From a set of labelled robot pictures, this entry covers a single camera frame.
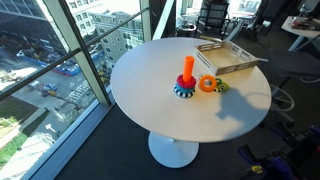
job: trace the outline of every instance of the gray carpet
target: gray carpet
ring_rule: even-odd
[[[253,55],[266,57],[270,47],[288,49],[296,36],[280,29],[281,17],[266,37],[255,37],[241,32],[234,42]],[[271,84],[280,82],[266,63],[258,65]],[[313,124],[320,124],[320,83],[304,84],[292,79],[284,88],[295,99],[296,107],[288,114],[296,122],[291,131],[301,131]],[[237,148],[249,144],[257,157],[263,157],[282,143],[268,125],[282,120],[270,112],[264,128],[255,128],[233,140],[219,143],[201,143],[195,160],[179,169],[160,165],[148,148],[149,132],[136,125],[116,105],[100,123],[88,140],[56,177],[64,179],[111,179],[111,180],[234,180],[245,176],[250,166],[237,153]],[[312,162],[304,167],[307,179],[320,179],[320,164]]]

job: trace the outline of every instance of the city street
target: city street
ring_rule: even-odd
[[[95,63],[101,65],[103,58],[101,57]],[[25,62],[10,55],[4,48],[0,48],[0,70],[10,72],[30,67],[41,69],[40,66]],[[46,110],[49,110],[50,113],[21,146],[21,150],[17,151],[0,170],[0,179],[20,179],[95,99],[95,95],[81,72],[67,77],[50,71],[37,81],[41,84],[40,88],[26,86],[12,96],[39,108],[34,113],[35,117],[24,123],[31,123]],[[56,96],[43,95],[42,85],[48,83],[54,84],[57,88]],[[24,124],[16,127],[16,134],[10,136],[13,138],[19,131],[21,132],[22,126]]]

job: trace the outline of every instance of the table pedestal base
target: table pedestal base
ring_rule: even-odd
[[[180,168],[191,163],[196,157],[199,143],[174,140],[150,132],[149,149],[160,164]]]

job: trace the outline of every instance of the round white table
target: round white table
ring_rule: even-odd
[[[294,21],[294,16],[288,16],[286,21],[282,24],[281,28],[291,32],[293,34],[298,35],[298,38],[294,41],[294,43],[289,48],[289,51],[294,51],[301,44],[305,37],[314,38],[320,34],[320,31],[311,31],[311,30],[302,30],[302,29],[292,29],[291,24]]]
[[[185,99],[173,89],[183,73],[184,58],[194,38],[165,38],[146,42],[124,54],[111,75],[113,96],[122,111],[150,131],[149,148],[162,165],[179,168],[197,155],[199,142],[218,142],[255,128],[271,104],[269,84],[258,67],[219,76],[230,85],[225,93],[203,92]],[[195,61],[193,76],[207,73]]]

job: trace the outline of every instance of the blue ring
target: blue ring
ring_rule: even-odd
[[[179,86],[178,83],[176,83],[176,86],[175,88],[177,88],[178,90],[180,90],[182,93],[190,93],[190,92],[193,92],[194,91],[194,88],[183,88],[181,86]]]
[[[195,90],[193,90],[192,92],[189,92],[189,93],[183,93],[181,92],[177,87],[174,87],[174,92],[176,93],[177,96],[179,97],[182,97],[182,98],[191,98],[194,93],[195,93]]]

